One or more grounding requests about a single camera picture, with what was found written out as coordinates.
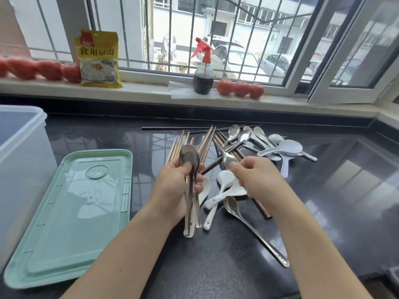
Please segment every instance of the tomato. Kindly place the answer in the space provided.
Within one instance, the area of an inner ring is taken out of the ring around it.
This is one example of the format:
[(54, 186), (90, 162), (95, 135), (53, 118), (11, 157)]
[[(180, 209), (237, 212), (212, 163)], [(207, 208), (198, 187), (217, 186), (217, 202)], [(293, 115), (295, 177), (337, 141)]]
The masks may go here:
[(79, 63), (68, 63), (62, 65), (61, 73), (62, 76), (71, 83), (80, 83), (82, 80)]
[(8, 64), (7, 59), (0, 55), (0, 78), (6, 77), (9, 70), (10, 65)]
[(61, 63), (56, 60), (40, 60), (37, 62), (39, 73), (51, 81), (62, 80), (61, 66)]
[(249, 93), (249, 84), (244, 81), (238, 81), (234, 84), (234, 92), (236, 96), (243, 98)]
[(220, 95), (229, 95), (230, 93), (234, 92), (234, 83), (231, 80), (220, 80), (217, 83), (217, 91)]
[(264, 92), (265, 92), (265, 89), (260, 84), (253, 83), (249, 87), (249, 97), (253, 98), (254, 100), (259, 99), (263, 95)]
[(37, 75), (37, 62), (28, 58), (10, 56), (8, 58), (10, 72), (22, 80), (35, 78)]

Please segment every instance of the granite countertop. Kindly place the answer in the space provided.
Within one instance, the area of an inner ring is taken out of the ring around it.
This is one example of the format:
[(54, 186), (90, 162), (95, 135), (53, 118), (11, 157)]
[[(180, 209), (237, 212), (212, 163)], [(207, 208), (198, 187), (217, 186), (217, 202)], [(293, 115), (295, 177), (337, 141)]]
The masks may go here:
[[(71, 152), (128, 149), (133, 153), (131, 217), (148, 201), (155, 176), (181, 131), (142, 131), (142, 126), (226, 127), (231, 123), (143, 118), (50, 115), (49, 136), (57, 163)], [(290, 161), (287, 181), (316, 217), (358, 277), (378, 276), (399, 265), (399, 145), (358, 127), (262, 124), (265, 134), (302, 143), (318, 158)], [(197, 135), (195, 144), (201, 140)], [(216, 158), (213, 146), (206, 164)], [(210, 196), (218, 194), (216, 167), (206, 176)], [(251, 200), (240, 201), (243, 215), (283, 254), (277, 226), (266, 221)], [(142, 298), (281, 298), (298, 293), (291, 269), (282, 268), (238, 220), (217, 211), (210, 231), (192, 239), (180, 223), (170, 233)], [(27, 290), (0, 285), (0, 299), (55, 299), (73, 283)]]

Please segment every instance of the yellow package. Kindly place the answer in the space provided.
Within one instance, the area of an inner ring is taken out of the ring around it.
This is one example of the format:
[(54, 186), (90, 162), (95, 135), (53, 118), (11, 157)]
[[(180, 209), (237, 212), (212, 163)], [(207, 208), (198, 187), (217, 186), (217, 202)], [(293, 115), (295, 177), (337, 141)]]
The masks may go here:
[(81, 31), (75, 44), (83, 85), (122, 87), (118, 71), (118, 43), (118, 34), (113, 31)]

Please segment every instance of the dark liquid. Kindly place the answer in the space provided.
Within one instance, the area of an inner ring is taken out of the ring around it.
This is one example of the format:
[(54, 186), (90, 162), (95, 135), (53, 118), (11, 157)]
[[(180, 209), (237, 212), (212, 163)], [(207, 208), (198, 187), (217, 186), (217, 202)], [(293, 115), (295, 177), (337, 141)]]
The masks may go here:
[(213, 86), (213, 78), (202, 78), (198, 75), (194, 75), (193, 87), (194, 91), (199, 94), (208, 94)]

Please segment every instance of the spray bottle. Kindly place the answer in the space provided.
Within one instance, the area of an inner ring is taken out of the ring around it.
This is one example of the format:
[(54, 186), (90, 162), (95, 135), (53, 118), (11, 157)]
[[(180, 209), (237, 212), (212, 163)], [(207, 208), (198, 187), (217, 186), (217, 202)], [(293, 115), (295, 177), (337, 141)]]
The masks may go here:
[(215, 53), (213, 48), (200, 38), (196, 38), (197, 49), (194, 51), (192, 57), (196, 56), (198, 53), (205, 53), (202, 58), (201, 65), (198, 66), (197, 70), (194, 72), (193, 87), (194, 91), (199, 94), (208, 94), (213, 86), (213, 81), (215, 79), (215, 73), (211, 66), (211, 51)]

